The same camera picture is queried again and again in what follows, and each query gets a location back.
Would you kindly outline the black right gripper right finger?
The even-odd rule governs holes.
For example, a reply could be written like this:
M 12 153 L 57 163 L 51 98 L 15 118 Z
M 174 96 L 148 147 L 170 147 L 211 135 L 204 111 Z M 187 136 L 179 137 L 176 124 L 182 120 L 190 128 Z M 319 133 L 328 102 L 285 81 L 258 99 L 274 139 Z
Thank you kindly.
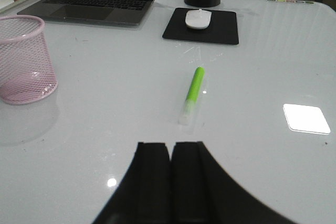
M 172 153 L 172 223 L 291 223 L 242 188 L 203 142 Z

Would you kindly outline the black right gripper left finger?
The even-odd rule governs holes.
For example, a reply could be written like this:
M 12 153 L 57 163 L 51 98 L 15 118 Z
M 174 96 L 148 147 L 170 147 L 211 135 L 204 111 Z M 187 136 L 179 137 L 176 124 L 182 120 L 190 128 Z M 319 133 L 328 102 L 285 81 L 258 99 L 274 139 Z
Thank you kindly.
M 94 223 L 170 223 L 170 157 L 164 143 L 139 142 Z

